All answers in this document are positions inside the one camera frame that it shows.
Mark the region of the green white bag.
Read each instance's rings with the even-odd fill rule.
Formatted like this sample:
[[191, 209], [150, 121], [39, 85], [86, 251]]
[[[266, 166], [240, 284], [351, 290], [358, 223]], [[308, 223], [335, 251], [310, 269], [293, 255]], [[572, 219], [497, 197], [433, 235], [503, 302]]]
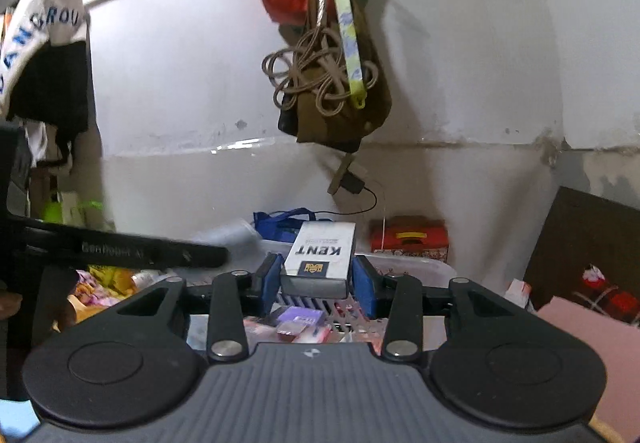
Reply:
[[47, 223], [86, 227], [87, 211], [103, 210], [97, 200], [82, 200], [76, 192], [56, 193], [44, 206], [42, 220]]

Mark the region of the red plaid pillow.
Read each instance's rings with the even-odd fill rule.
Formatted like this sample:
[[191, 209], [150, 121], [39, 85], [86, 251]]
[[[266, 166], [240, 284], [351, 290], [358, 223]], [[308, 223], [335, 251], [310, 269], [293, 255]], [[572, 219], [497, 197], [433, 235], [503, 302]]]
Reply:
[[582, 277], [572, 296], [577, 303], [591, 311], [639, 327], [639, 299], [613, 284], [600, 269], [592, 264], [582, 272]]

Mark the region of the white black hanging jacket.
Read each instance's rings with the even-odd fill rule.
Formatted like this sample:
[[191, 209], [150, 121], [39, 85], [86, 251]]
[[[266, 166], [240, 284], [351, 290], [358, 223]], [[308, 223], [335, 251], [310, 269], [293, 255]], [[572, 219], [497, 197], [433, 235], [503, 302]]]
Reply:
[[1, 46], [1, 119], [26, 129], [34, 164], [72, 161], [89, 129], [90, 50], [82, 0], [18, 0]]

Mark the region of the small white red box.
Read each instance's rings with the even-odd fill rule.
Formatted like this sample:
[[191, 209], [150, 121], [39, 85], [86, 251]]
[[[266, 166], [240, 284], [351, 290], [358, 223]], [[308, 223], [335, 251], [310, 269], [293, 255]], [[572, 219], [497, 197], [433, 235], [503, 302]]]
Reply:
[[531, 291], [532, 287], [530, 287], [526, 281], [513, 278], [508, 289], [506, 289], [506, 292], [504, 293], [504, 298], [524, 310], [529, 310], [532, 307], [530, 304]]

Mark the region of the purple small carton box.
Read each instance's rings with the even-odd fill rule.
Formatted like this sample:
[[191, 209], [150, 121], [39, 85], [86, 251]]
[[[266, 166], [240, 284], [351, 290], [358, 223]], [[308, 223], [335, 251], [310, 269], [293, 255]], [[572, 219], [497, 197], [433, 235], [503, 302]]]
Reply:
[[277, 316], [277, 333], [283, 337], [297, 337], [307, 328], [324, 323], [324, 314], [308, 307], [288, 307]]

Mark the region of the red printed gift box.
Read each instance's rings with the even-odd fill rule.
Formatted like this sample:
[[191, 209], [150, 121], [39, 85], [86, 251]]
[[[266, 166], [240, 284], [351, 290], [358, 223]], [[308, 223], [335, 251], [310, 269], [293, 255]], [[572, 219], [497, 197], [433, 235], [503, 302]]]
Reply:
[[370, 249], [375, 253], [446, 262], [448, 229], [442, 220], [424, 216], [393, 216], [369, 222]]

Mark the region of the brown hanging bag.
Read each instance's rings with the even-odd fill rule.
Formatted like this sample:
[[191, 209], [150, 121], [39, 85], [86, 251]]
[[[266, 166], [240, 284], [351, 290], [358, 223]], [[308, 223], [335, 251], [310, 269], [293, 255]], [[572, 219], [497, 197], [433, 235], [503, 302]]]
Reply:
[[326, 0], [311, 0], [310, 16], [296, 44], [262, 60], [279, 110], [278, 129], [299, 143], [355, 153], [364, 137], [382, 127], [393, 100], [378, 49], [370, 34], [364, 0], [350, 0], [366, 90], [356, 106], [337, 19], [326, 19]]

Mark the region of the pink blanket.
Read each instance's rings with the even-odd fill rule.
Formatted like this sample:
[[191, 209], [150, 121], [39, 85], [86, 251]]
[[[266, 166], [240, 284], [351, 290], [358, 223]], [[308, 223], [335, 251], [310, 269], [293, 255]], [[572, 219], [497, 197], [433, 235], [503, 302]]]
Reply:
[[625, 442], [639, 441], [639, 330], [554, 297], [538, 315], [590, 345], [604, 362], [608, 381], [596, 416]]

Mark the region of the dark wooden headboard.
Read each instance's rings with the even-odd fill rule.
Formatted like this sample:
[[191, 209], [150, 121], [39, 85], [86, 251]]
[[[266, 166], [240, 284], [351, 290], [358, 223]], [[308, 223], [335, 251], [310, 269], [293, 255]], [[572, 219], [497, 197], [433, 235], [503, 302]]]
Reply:
[[534, 307], [572, 298], [590, 265], [639, 295], [639, 210], [562, 186], [524, 275]]

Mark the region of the clear plastic perforated basket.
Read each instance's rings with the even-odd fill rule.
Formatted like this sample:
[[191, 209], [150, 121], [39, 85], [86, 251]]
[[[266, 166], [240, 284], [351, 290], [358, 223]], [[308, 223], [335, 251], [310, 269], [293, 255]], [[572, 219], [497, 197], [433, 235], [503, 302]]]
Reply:
[[[278, 243], [277, 241], [260, 241], [252, 252], [247, 252], [247, 258], [231, 261], [232, 270], [256, 270], [259, 264], [270, 253], [288, 255], [291, 244]], [[447, 288], [451, 278], [457, 276], [456, 272], [448, 264], [442, 261], [414, 257], [395, 257], [394, 255], [379, 255], [375, 253], [364, 255], [372, 264], [378, 274], [389, 277], [410, 275], [421, 281], [424, 286]], [[370, 342], [376, 353], [380, 353], [386, 317], [370, 319], [366, 314], [366, 308], [355, 298], [347, 299], [319, 299], [303, 298], [283, 295], [279, 291], [276, 301], [273, 302], [270, 313], [262, 316], [250, 316], [245, 322], [247, 340], [250, 343], [250, 351], [255, 349], [259, 341], [285, 341], [278, 338], [276, 330], [281, 324], [278, 317], [291, 309], [316, 310], [321, 312], [321, 321], [317, 328], [308, 328], [302, 331], [293, 343], [337, 343], [337, 342]], [[208, 307], [205, 314], [192, 314], [190, 327], [186, 335], [186, 343], [193, 350], [204, 351], [206, 342], [205, 328], [208, 322]], [[445, 340], [444, 321], [424, 321], [425, 335], [424, 347], [435, 349]]]

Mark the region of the blue printed tote bag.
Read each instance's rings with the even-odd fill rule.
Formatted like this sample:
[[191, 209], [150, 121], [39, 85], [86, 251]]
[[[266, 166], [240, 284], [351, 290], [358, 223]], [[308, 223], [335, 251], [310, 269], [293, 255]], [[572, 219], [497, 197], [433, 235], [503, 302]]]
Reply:
[[256, 211], [253, 214], [254, 229], [267, 241], [294, 243], [305, 222], [316, 221], [317, 215], [307, 208], [296, 208], [282, 212]]

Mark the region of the white Kent cigarette box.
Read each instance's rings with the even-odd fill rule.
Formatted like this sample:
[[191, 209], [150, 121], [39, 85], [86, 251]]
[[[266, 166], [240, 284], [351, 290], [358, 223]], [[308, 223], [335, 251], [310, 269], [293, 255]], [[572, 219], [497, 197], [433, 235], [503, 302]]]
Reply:
[[345, 299], [355, 233], [356, 224], [352, 222], [304, 222], [282, 267], [282, 293], [294, 297]]

